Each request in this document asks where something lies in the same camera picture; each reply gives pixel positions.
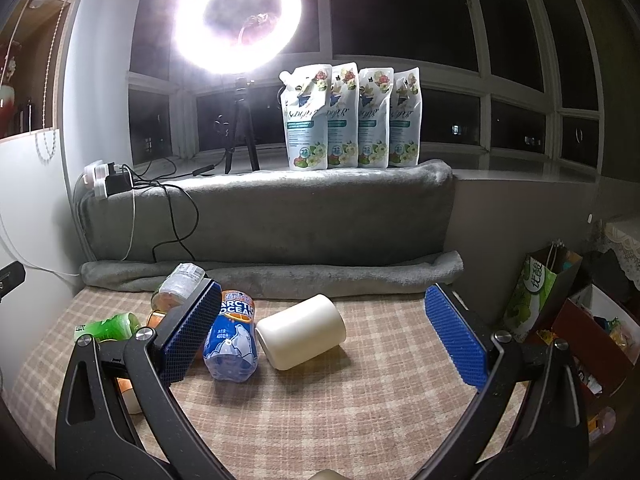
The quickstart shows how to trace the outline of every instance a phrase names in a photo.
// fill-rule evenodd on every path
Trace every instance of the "detergent refill pouch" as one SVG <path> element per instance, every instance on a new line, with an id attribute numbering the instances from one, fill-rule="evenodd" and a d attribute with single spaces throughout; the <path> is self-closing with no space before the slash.
<path id="1" fill-rule="evenodd" d="M 298 67 L 282 72 L 286 88 L 280 96 L 290 170 L 326 170 L 326 110 L 331 96 L 332 67 Z"/>
<path id="2" fill-rule="evenodd" d="M 358 112 L 358 166 L 386 168 L 389 164 L 389 98 L 393 68 L 360 70 Z"/>
<path id="3" fill-rule="evenodd" d="M 220 313 L 204 343 L 204 362 L 219 381 L 242 383 L 258 366 L 254 300 L 239 290 L 222 293 Z"/>
<path id="4" fill-rule="evenodd" d="M 389 111 L 389 165 L 417 166 L 420 156 L 422 91 L 417 68 L 394 76 Z"/>
<path id="5" fill-rule="evenodd" d="M 334 66 L 328 127 L 329 168 L 358 167 L 358 102 L 360 85 L 355 63 Z"/>

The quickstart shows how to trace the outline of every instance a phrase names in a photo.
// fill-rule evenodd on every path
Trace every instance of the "textured blue pad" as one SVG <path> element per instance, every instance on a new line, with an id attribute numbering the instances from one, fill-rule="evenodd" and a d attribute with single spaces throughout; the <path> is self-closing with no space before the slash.
<path id="1" fill-rule="evenodd" d="M 424 310 L 462 380 L 478 390 L 484 388 L 489 377 L 486 353 L 449 298 L 435 285 L 425 294 Z"/>
<path id="2" fill-rule="evenodd" d="M 158 375 L 162 384 L 168 386 L 184 379 L 198 348 L 207 338 L 211 325 L 220 312 L 221 304 L 220 286 L 216 282 L 209 283 L 162 349 L 163 366 Z"/>

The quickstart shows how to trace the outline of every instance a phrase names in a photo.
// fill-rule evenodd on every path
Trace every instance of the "silver bolt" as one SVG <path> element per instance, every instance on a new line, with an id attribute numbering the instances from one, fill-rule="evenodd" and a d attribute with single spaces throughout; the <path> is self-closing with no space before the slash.
<path id="1" fill-rule="evenodd" d="M 151 336 L 154 334 L 154 330 L 145 326 L 136 332 L 136 339 L 138 341 L 146 341 L 147 339 L 151 339 Z"/>
<path id="2" fill-rule="evenodd" d="M 498 343 L 510 343 L 513 339 L 511 334 L 506 330 L 498 330 L 498 332 L 494 334 L 494 337 Z"/>
<path id="3" fill-rule="evenodd" d="M 78 346 L 87 346 L 91 342 L 92 339 L 93 339 L 93 337 L 91 335 L 89 335 L 89 334 L 81 335 L 78 338 Z"/>
<path id="4" fill-rule="evenodd" d="M 558 350 L 565 351 L 569 349 L 569 343 L 564 339 L 556 339 L 556 341 L 554 342 L 554 345 L 556 345 L 556 348 Z"/>

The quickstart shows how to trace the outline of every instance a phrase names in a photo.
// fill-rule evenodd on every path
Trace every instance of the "checkered fabric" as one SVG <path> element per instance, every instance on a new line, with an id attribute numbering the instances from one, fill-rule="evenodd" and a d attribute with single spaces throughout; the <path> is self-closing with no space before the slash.
<path id="1" fill-rule="evenodd" d="M 149 299 L 86 288 L 25 362 L 7 404 L 50 463 L 74 326 L 118 312 L 144 322 Z M 291 305 L 256 301 L 256 316 Z M 325 468 L 353 480 L 410 478 L 474 396 L 427 320 L 421 296 L 336 305 L 347 327 L 340 347 L 286 372 L 274 370 L 260 350 L 258 369 L 243 384 L 213 381 L 200 361 L 172 386 L 195 429 L 239 480 L 302 480 Z M 523 393 L 518 387 L 486 456 L 499 451 Z M 148 452 L 162 457 L 144 418 L 134 422 Z"/>

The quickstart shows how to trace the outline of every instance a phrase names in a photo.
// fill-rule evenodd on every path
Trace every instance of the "tripod leg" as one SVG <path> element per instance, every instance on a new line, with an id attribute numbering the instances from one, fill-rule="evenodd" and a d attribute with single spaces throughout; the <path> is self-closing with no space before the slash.
<path id="1" fill-rule="evenodd" d="M 236 99 L 234 104 L 234 118 L 231 121 L 231 128 L 229 129 L 228 144 L 226 146 L 226 161 L 225 161 L 225 174 L 229 174 L 231 171 L 231 163 L 233 162 L 234 151 L 236 150 L 236 131 L 238 130 L 238 115 L 240 101 Z"/>
<path id="2" fill-rule="evenodd" d="M 251 171 L 260 171 L 260 163 L 258 162 L 258 150 L 255 149 L 254 121 L 251 118 L 251 108 L 246 101 L 247 128 L 246 128 L 246 146 L 249 150 L 249 160 L 251 161 Z"/>

